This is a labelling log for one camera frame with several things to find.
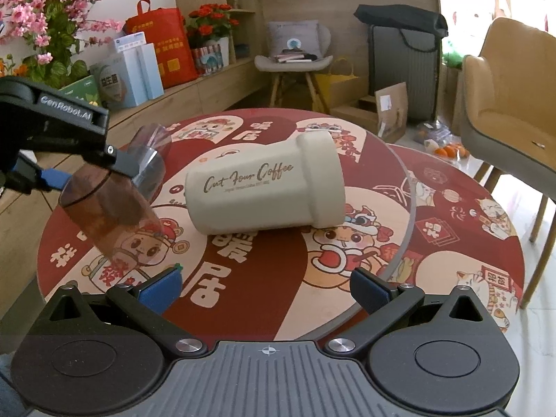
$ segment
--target gray suitcase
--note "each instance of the gray suitcase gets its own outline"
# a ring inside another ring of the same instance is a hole
[[[429,33],[369,26],[369,93],[405,82],[408,118],[430,121],[436,116],[440,41]]]

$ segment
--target cartoon table cover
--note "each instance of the cartoon table cover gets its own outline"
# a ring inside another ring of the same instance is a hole
[[[117,283],[137,285],[178,264],[183,291],[164,316],[209,344],[308,333],[319,338],[357,312],[349,293],[355,267],[386,272],[401,261],[415,215],[410,177],[388,146],[359,126],[275,108],[201,116],[168,130],[167,172],[152,203],[165,228],[156,261],[127,272],[113,268],[57,207],[38,253],[38,282],[47,299],[66,283],[94,294]],[[342,226],[208,237],[194,229],[183,196],[188,167],[308,130],[327,130],[337,146],[346,185]],[[148,231],[138,237],[140,244],[149,245],[146,238]],[[137,249],[132,255],[148,255],[133,246],[127,246]]]
[[[391,148],[409,170],[417,210],[409,246],[390,280],[439,295],[455,285],[469,285],[507,331],[525,274],[521,244],[508,215],[457,168],[422,152]]]

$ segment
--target red tote bag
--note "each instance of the red tote bag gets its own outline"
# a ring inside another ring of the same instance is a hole
[[[143,1],[148,3],[146,12],[143,12]],[[143,31],[147,43],[155,44],[158,69],[164,88],[198,78],[179,9],[160,8],[152,11],[151,0],[139,0],[137,15],[126,20],[124,30],[127,34]]]

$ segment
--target plastic cup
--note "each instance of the plastic cup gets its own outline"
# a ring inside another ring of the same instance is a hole
[[[152,202],[166,174],[165,158],[172,138],[160,124],[145,125],[139,129],[127,147],[127,153],[139,163],[139,174],[133,183]]]
[[[59,204],[122,273],[158,263],[162,224],[129,178],[85,164],[66,184]]]

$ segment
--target green box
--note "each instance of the green box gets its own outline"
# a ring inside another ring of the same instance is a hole
[[[64,86],[60,89],[66,96],[74,97],[78,100],[84,100],[95,107],[101,107],[101,98],[98,95],[98,88],[95,78],[92,75],[86,76],[81,80]]]

